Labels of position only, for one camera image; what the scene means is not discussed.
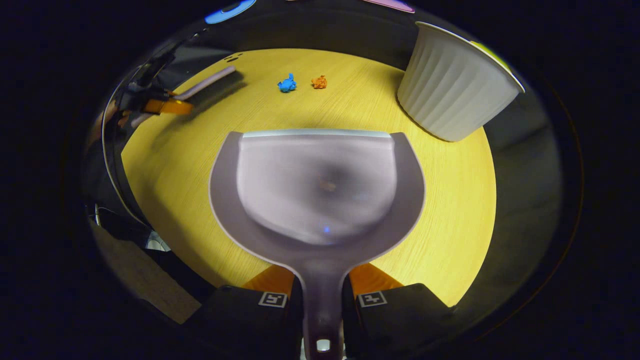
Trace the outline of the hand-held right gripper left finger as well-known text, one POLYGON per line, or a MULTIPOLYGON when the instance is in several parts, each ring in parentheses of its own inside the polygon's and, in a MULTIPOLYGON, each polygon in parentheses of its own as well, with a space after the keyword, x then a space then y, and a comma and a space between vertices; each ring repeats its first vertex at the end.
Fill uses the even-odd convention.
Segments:
POLYGON ((242 287, 223 285, 192 316, 192 332, 234 360, 299 360, 302 290, 272 265, 242 287))

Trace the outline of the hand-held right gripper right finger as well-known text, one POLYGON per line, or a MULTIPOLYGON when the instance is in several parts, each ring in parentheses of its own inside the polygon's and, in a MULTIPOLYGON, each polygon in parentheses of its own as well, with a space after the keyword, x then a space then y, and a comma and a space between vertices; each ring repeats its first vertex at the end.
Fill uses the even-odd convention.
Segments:
POLYGON ((342 290, 345 357, 421 359, 448 335, 454 314, 425 285, 403 285, 375 265, 359 265, 342 290))

